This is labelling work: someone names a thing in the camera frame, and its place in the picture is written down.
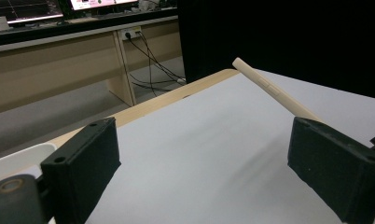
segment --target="power outlet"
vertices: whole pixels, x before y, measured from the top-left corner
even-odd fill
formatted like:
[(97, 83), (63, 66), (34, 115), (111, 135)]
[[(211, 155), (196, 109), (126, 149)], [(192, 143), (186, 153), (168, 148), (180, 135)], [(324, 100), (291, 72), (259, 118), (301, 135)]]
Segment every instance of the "power outlet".
[(141, 32), (141, 26), (134, 26), (131, 28), (123, 29), (121, 30), (121, 39), (128, 40), (129, 38), (126, 36), (126, 34), (130, 34), (131, 39), (134, 39), (140, 36), (139, 35), (140, 32)]

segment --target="gray floor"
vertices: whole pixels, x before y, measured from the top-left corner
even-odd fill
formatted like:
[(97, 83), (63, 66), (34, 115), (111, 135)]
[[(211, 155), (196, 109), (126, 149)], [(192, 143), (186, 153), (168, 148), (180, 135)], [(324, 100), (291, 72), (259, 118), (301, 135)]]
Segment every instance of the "gray floor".
[[(169, 73), (172, 72), (179, 77), (185, 76), (182, 58), (175, 58), (160, 65), (168, 69)], [(139, 81), (151, 80), (152, 83), (177, 79), (177, 77), (171, 79), (158, 67), (160, 66), (152, 65), (131, 71), (131, 74)], [(139, 81), (132, 78), (133, 83), (140, 83)], [(163, 82), (153, 87), (173, 90), (185, 85), (183, 80), (179, 79), (179, 81)], [(165, 91), (154, 93), (151, 89), (133, 86), (137, 103), (165, 93)], [(98, 82), (0, 113), (0, 157), (47, 142), (126, 108), (129, 106), (109, 92), (105, 82)]]

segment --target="black backdrop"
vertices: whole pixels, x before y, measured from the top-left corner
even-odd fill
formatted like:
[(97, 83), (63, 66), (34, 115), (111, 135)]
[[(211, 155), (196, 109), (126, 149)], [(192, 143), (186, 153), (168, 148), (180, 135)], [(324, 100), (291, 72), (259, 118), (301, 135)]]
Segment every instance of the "black backdrop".
[(251, 66), (375, 98), (375, 1), (178, 0), (187, 82)]

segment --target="dark monitor screen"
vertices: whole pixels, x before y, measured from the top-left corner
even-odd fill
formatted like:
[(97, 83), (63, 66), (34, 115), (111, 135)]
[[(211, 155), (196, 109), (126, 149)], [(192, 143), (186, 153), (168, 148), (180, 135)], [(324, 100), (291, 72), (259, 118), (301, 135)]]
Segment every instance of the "dark monitor screen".
[(0, 17), (7, 23), (41, 21), (63, 16), (58, 0), (0, 0)]
[(73, 10), (138, 3), (138, 0), (71, 0)]

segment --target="white tabletop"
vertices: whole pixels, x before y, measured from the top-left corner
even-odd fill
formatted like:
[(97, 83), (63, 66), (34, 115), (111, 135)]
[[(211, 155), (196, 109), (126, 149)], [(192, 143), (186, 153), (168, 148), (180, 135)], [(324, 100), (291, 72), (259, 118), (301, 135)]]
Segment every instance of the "white tabletop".
[[(260, 72), (371, 147), (375, 99)], [(293, 118), (239, 74), (121, 126), (122, 164), (88, 223), (341, 223), (287, 166)]]

